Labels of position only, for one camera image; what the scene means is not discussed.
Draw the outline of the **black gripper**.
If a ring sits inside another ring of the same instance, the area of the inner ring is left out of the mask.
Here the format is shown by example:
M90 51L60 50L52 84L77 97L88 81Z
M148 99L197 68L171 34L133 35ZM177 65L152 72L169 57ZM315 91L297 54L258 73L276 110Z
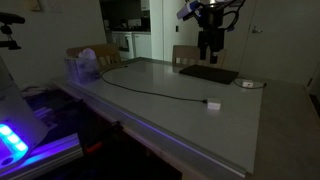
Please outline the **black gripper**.
M202 30L198 34L200 60L206 60L207 48L210 48L210 64L217 64L218 51L224 46L223 10L206 7L200 10L198 25Z

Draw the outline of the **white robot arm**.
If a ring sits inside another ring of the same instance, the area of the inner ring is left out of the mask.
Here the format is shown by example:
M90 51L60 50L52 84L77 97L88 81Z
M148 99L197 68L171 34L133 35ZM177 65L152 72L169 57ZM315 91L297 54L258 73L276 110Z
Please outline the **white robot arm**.
M213 0L200 4L198 34L200 59L209 59L211 64L218 62L218 53L224 48L226 31L233 31L240 17L240 9L246 0Z

